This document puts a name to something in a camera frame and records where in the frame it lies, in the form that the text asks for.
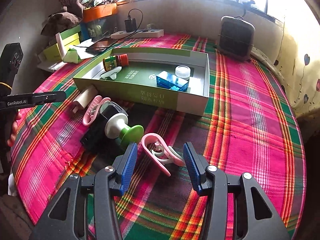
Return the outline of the person left hand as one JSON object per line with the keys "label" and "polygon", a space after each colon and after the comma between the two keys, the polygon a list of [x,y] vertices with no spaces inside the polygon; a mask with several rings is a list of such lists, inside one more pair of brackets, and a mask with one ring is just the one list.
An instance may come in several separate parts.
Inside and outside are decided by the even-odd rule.
{"label": "person left hand", "polygon": [[9,139],[7,140],[7,145],[9,147],[12,147],[15,143],[16,137],[17,137],[17,129],[18,129],[18,120],[20,120],[22,118],[22,115],[20,113],[20,111],[18,110],[15,116],[15,119],[12,123],[11,126],[11,135],[9,137]]}

